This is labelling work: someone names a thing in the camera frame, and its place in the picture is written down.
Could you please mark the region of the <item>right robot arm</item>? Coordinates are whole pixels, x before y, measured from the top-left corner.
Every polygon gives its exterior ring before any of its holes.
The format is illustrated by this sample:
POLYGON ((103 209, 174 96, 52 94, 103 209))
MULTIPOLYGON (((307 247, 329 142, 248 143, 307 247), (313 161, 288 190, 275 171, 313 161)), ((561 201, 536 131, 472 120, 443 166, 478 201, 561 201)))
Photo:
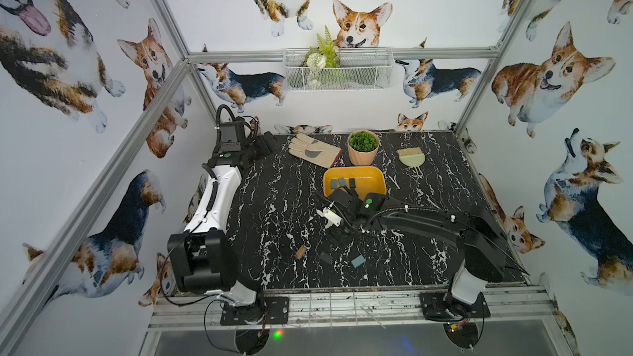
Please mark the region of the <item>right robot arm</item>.
POLYGON ((463 325, 472 318, 491 316, 484 291, 489 283, 502 281, 511 256, 506 235, 488 212, 427 209, 378 193, 361 199, 346 186, 329 196, 313 194, 319 200, 317 213, 328 227, 339 227, 342 232, 409 233, 458 251, 461 263, 445 295, 420 296, 426 320, 463 325))

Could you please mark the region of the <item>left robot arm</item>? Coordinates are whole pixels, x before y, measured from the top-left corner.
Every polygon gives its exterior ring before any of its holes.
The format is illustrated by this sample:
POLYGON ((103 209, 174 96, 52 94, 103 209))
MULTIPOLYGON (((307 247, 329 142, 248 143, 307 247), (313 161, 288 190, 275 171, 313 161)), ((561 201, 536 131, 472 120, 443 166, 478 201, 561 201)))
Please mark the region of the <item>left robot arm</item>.
POLYGON ((178 290, 223 302, 234 320, 247 324, 260 322, 267 308, 261 286, 241 278, 237 252, 227 237, 227 220, 242 172, 277 150, 270 132, 250 142, 219 137, 212 157, 202 164, 207 183, 198 208, 183 231, 167 242, 178 290))

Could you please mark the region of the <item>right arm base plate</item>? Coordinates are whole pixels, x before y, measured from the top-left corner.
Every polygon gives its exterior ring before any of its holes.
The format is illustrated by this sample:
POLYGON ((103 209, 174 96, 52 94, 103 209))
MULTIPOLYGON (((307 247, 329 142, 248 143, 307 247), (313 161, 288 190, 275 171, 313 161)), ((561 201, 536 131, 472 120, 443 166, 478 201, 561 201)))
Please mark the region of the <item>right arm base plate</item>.
POLYGON ((489 318, 491 312, 483 293, 479 293, 473 304, 458 301, 450 293, 420 293, 420 304, 423 316, 429 321, 444 323, 460 323, 469 319, 489 318))

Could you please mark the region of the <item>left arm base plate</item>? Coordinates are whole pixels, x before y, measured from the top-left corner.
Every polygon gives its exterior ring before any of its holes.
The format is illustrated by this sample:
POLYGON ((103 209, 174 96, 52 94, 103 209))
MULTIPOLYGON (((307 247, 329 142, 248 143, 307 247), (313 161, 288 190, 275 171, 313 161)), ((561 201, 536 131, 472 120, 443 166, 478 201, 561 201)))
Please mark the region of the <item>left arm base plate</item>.
POLYGON ((265 297, 250 306, 223 307, 222 326, 283 325, 288 322, 290 300, 287 297, 265 297))

